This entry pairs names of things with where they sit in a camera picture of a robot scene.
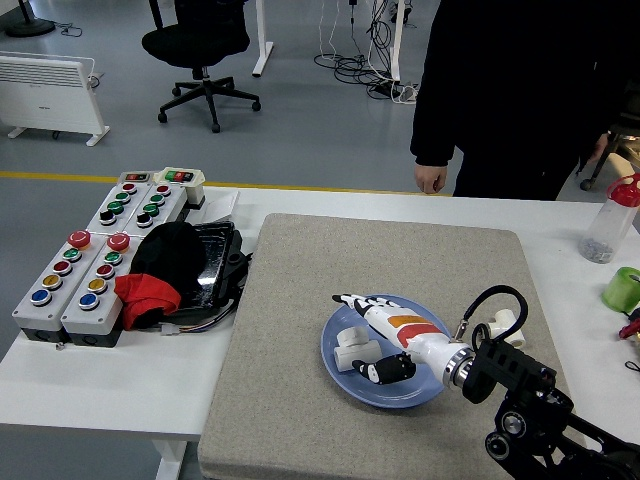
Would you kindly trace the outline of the person's left hand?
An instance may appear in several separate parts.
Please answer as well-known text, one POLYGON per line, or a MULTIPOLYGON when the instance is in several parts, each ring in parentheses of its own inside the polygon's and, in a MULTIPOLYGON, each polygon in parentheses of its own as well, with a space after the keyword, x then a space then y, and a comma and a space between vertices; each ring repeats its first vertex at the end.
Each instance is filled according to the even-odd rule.
POLYGON ((587 162, 593 163, 598 161, 601 158, 602 154, 604 153, 607 145, 608 145, 608 134, 603 133, 594 144, 592 153, 588 158, 587 162))

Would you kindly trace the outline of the person's right hand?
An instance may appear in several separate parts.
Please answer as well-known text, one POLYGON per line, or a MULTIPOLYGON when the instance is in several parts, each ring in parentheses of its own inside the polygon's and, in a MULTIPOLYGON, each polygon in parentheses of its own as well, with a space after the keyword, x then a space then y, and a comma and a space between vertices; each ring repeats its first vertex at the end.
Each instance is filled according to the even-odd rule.
POLYGON ((446 185, 448 168, 446 166, 415 165, 414 179, 424 194, 437 194, 446 185))

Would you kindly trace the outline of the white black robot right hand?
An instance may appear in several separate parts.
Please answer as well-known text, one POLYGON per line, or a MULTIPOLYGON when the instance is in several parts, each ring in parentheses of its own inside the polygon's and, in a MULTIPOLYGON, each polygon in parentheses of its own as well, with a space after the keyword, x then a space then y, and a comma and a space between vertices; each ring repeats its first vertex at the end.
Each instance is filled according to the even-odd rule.
POLYGON ((452 343, 431 320, 384 297, 335 294, 332 299, 355 310, 373 330, 405 352, 413 363, 428 365, 444 386, 451 384, 456 366, 452 359, 463 347, 452 343))

